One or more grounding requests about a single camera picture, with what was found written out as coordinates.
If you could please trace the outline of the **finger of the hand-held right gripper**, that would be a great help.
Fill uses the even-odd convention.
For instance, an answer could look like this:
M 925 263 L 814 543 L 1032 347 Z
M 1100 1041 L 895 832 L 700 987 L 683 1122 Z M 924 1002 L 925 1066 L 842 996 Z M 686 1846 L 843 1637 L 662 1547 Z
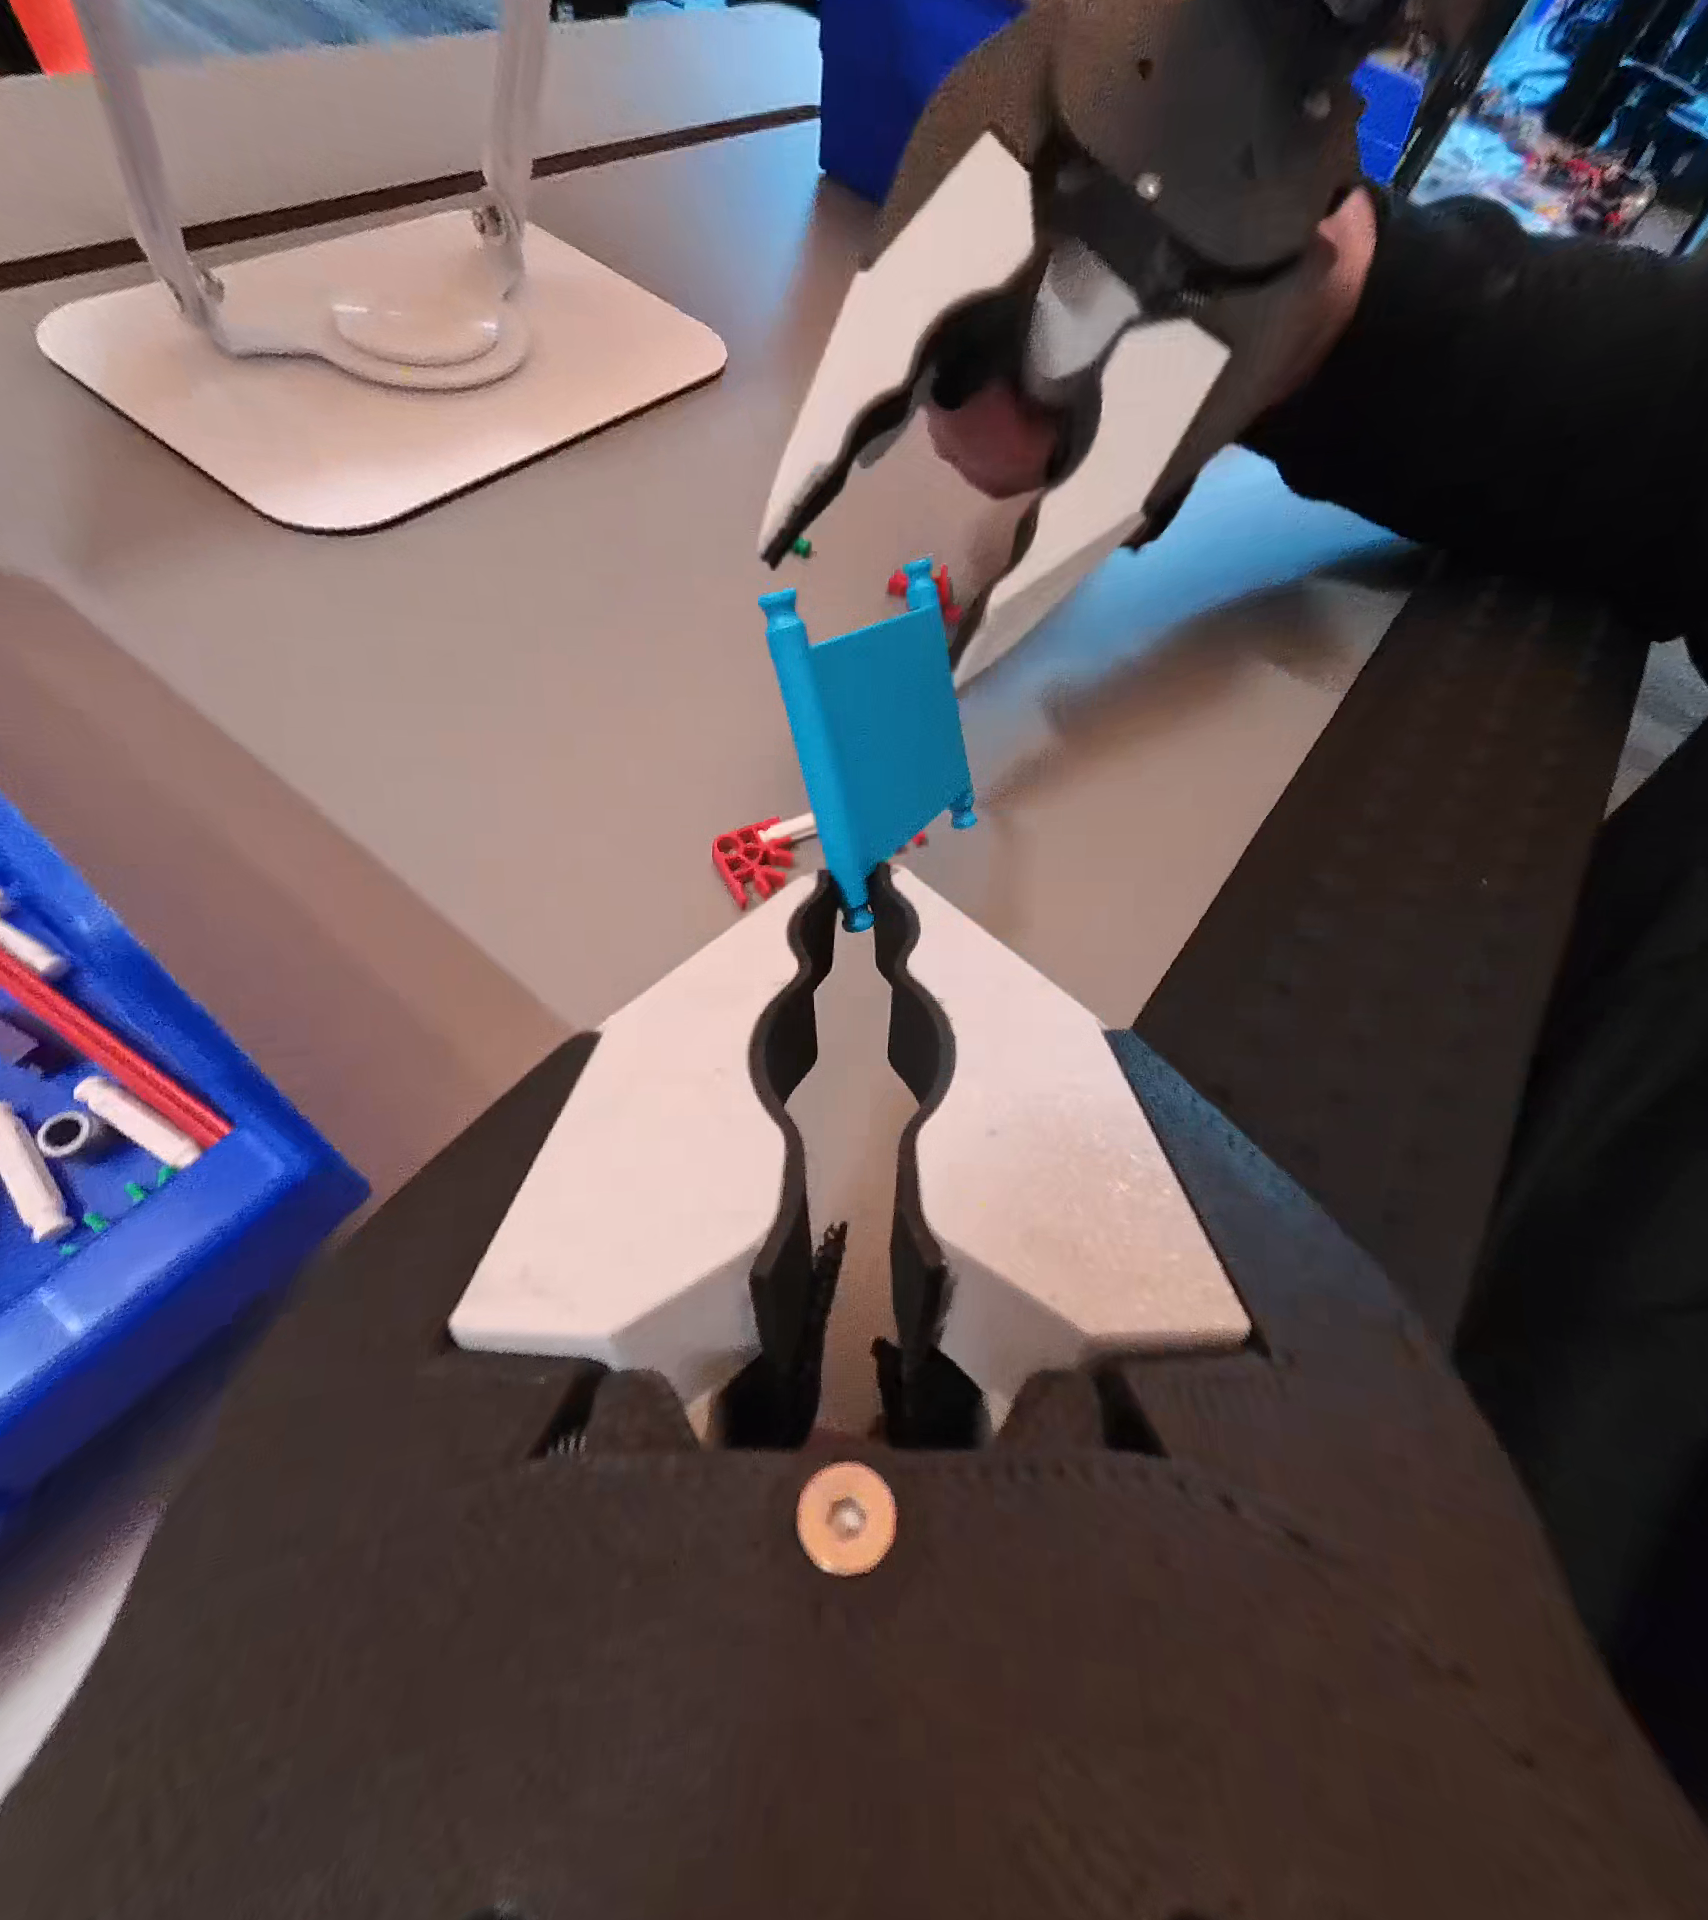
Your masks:
M 1089 247 L 1058 247 L 1039 280 L 1020 389 L 1061 413 L 1064 465 L 1020 517 L 1008 564 L 956 636 L 961 687 L 1058 610 L 1148 522 L 1148 503 L 1227 363 L 1186 314 L 1152 317 Z
M 781 566 L 925 401 L 951 410 L 983 388 L 1032 386 L 1039 267 L 1032 170 L 979 131 L 853 272 L 774 465 L 764 564 Z

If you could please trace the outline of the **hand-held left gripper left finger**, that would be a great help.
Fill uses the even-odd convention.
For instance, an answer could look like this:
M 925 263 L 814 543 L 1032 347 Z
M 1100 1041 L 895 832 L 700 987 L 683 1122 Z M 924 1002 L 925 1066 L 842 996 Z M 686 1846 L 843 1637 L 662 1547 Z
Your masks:
M 839 923 L 815 876 L 583 1038 L 449 1314 L 453 1346 L 656 1373 L 733 1445 L 808 1437 L 843 1229 L 814 1231 L 790 1104 Z

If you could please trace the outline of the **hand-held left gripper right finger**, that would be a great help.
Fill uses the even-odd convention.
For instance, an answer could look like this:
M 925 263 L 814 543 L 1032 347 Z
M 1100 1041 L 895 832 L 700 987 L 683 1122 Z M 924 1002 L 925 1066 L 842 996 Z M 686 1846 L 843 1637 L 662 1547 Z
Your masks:
M 886 867 L 868 892 L 886 1059 L 913 1095 L 874 1346 L 886 1439 L 971 1448 L 1039 1376 L 1245 1348 L 1104 1021 L 924 879 Z

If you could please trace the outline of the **teal plastic panel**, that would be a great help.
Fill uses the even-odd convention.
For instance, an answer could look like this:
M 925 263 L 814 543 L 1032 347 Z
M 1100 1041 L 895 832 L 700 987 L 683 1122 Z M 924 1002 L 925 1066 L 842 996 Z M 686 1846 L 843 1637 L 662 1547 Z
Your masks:
M 929 557 L 905 566 L 901 612 L 812 639 L 796 591 L 758 607 L 818 845 L 848 931 L 874 923 L 869 879 L 940 814 L 978 821 L 940 588 Z

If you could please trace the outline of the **plain blue plastic bin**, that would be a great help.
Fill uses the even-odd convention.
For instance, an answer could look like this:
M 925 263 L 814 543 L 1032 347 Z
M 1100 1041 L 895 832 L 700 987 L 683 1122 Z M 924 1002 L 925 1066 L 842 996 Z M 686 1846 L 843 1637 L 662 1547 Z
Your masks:
M 818 2 L 823 175 L 882 203 L 938 83 L 1022 9 L 1020 2 Z M 1388 184 L 1413 131 L 1423 71 L 1373 53 L 1351 85 L 1361 175 Z

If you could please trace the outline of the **black perforated board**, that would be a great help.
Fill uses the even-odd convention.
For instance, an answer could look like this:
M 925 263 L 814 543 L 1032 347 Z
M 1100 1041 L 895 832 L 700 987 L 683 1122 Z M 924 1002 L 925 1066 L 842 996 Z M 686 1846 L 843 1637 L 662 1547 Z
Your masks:
M 1433 560 L 1132 1021 L 1441 1346 L 1651 645 Z

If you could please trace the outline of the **red long rod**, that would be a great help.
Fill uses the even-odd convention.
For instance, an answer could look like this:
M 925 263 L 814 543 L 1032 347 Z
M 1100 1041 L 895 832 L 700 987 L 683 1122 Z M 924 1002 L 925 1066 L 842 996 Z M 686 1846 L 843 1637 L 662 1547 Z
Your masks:
M 123 1092 L 142 1099 L 195 1147 L 212 1147 L 231 1134 L 231 1122 L 220 1116 L 192 1089 L 177 1083 L 115 1031 L 99 1024 L 85 1007 L 34 972 L 0 943 L 0 994 L 39 1020 L 58 1040 L 106 1073 Z

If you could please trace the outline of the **blue plastic bin with label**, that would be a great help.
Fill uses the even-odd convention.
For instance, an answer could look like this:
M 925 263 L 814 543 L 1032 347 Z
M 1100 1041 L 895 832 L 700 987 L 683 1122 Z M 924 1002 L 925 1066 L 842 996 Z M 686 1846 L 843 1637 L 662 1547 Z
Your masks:
M 72 1229 L 43 1242 L 0 1177 L 1 1539 L 75 1453 L 281 1291 L 367 1183 L 1 789 L 0 888 L 74 963 L 59 987 L 233 1123 L 186 1170 L 111 1134 L 49 1166 Z M 1 989 L 0 1018 L 27 1026 Z M 74 1109 L 79 1073 L 0 1056 L 0 1099 L 34 1131 Z

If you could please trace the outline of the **orange object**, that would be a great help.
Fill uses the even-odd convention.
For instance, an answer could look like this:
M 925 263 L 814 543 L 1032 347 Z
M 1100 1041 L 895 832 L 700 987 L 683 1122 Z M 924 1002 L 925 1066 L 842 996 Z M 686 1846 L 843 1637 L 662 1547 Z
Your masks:
M 88 75 L 74 2 L 0 2 L 0 78 Z

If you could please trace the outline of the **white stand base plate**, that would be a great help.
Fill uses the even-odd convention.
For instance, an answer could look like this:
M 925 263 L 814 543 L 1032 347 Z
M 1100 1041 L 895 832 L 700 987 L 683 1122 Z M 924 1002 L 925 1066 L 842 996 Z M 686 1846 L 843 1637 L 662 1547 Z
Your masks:
M 121 4 L 77 4 L 151 280 L 74 300 L 41 355 L 256 513 L 358 533 L 718 377 L 721 338 L 529 224 L 548 4 L 500 4 L 470 208 L 198 262 Z

